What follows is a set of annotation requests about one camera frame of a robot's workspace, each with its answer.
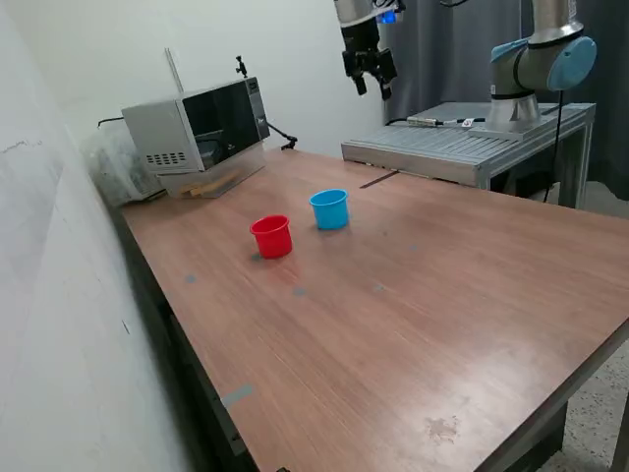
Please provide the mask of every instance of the gray curtain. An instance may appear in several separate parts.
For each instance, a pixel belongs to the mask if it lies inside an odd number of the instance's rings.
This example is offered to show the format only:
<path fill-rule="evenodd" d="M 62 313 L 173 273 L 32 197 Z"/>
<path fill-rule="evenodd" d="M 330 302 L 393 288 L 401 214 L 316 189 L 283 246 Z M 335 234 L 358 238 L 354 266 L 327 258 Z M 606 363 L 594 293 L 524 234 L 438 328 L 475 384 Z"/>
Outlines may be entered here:
<path fill-rule="evenodd" d="M 531 34 L 530 0 L 469 0 L 452 9 L 438 0 L 408 0 L 404 20 L 385 27 L 399 77 L 387 102 L 390 119 L 444 101 L 488 101 L 491 49 Z M 579 0 L 579 19 L 599 45 L 588 79 L 566 101 L 598 104 L 589 180 L 629 200 L 629 1 Z M 556 101 L 553 94 L 540 100 Z"/>

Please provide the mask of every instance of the speckled floor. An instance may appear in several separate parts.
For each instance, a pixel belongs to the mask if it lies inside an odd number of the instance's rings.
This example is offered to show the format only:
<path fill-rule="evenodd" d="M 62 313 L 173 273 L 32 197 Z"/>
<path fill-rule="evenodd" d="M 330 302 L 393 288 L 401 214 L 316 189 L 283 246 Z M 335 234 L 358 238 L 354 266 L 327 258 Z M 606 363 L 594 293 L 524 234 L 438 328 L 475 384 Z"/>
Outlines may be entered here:
<path fill-rule="evenodd" d="M 549 201 L 554 203 L 558 189 Z M 586 209 L 629 218 L 629 204 L 617 200 L 602 184 L 588 183 Z M 543 472 L 608 472 L 629 390 L 629 341 L 616 351 L 572 397 L 563 450 Z"/>

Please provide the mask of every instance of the red cup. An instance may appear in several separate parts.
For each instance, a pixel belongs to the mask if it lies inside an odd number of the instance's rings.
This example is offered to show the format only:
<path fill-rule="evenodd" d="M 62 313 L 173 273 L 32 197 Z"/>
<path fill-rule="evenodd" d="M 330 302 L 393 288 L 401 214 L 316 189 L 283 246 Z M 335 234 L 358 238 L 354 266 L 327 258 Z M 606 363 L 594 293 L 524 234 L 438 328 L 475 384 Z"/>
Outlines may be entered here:
<path fill-rule="evenodd" d="M 259 254 L 265 259 L 277 259 L 293 250 L 288 217 L 272 214 L 252 224 L 251 232 L 256 236 Z"/>

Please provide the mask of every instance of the metal rod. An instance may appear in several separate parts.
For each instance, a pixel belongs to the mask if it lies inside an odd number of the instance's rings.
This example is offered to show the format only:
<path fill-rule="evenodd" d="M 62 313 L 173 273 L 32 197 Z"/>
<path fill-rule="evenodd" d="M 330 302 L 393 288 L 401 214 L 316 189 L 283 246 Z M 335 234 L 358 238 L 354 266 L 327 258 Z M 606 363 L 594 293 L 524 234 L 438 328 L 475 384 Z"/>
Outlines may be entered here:
<path fill-rule="evenodd" d="M 177 65 L 175 64 L 175 59 L 173 58 L 173 53 L 170 51 L 170 47 L 164 49 L 166 52 L 166 60 L 168 61 L 168 65 L 170 66 L 170 72 L 173 74 L 173 79 L 175 79 L 175 84 L 177 85 L 177 90 L 179 93 L 184 92 L 184 86 L 181 83 L 181 78 L 179 77 L 179 72 L 177 71 Z"/>

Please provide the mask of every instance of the metal grid surface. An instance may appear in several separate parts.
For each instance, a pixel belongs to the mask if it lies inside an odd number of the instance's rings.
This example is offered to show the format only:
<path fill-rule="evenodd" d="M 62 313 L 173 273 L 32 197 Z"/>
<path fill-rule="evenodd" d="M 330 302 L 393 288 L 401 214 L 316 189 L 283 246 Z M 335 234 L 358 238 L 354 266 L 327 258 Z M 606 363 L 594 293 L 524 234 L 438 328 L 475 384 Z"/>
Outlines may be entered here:
<path fill-rule="evenodd" d="M 386 126 L 367 138 L 342 145 L 346 160 L 370 163 L 428 177 L 484 187 L 487 178 L 505 170 L 554 142 L 557 106 L 541 104 L 542 122 L 527 133 L 524 141 L 472 136 L 460 125 L 422 128 L 404 123 Z M 561 139 L 594 122 L 596 106 L 591 103 L 565 105 Z M 415 116 L 450 120 L 486 117 L 488 103 L 443 103 Z M 472 128 L 477 131 L 483 125 Z"/>

